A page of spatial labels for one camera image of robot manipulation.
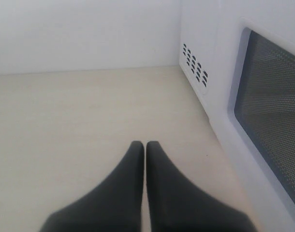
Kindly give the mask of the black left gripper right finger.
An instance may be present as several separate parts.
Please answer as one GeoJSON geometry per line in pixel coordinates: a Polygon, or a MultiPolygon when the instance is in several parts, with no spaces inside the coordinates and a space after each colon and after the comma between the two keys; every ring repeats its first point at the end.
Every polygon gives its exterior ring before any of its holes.
{"type": "Polygon", "coordinates": [[[193,184],[158,141],[146,147],[146,180],[153,232],[255,232],[250,218],[193,184]]]}

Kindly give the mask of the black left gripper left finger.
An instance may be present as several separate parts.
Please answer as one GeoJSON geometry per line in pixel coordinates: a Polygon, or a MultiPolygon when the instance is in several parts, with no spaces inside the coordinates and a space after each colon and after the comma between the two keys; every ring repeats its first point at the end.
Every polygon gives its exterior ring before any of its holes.
{"type": "Polygon", "coordinates": [[[42,232],[139,232],[144,183],[144,146],[130,144],[125,156],[91,192],[51,214],[42,232]]]}

